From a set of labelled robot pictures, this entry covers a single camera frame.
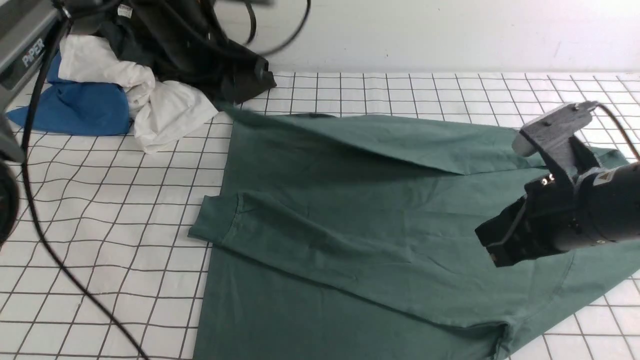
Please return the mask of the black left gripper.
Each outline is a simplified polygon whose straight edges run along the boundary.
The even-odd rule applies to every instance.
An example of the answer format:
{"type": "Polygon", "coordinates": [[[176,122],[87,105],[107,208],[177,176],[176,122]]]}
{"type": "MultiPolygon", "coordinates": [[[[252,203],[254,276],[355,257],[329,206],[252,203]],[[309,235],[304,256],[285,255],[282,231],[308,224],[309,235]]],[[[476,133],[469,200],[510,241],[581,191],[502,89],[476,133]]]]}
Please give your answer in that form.
{"type": "Polygon", "coordinates": [[[521,198],[480,224],[475,234],[498,268],[608,243],[589,214],[587,193],[601,170],[553,173],[525,185],[521,198]]]}

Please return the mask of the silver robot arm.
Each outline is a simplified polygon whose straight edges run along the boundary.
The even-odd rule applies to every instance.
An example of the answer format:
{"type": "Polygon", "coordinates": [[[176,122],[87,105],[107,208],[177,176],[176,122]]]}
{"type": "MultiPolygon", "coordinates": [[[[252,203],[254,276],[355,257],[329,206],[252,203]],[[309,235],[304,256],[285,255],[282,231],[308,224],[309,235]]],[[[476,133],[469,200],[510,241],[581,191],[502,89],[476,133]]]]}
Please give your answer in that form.
{"type": "Polygon", "coordinates": [[[45,38],[59,18],[51,0],[3,0],[0,9],[1,159],[25,161],[6,111],[41,64],[45,38]]]}

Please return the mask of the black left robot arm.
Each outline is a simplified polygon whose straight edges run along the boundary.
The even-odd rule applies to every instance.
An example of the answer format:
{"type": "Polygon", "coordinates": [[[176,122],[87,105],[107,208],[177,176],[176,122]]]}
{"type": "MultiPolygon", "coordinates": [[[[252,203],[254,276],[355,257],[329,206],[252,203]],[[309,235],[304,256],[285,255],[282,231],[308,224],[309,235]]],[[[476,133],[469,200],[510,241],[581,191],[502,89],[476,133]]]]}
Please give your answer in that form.
{"type": "Polygon", "coordinates": [[[497,267],[637,240],[639,198],[637,164],[592,168],[567,184],[549,174],[475,234],[497,267]]]}

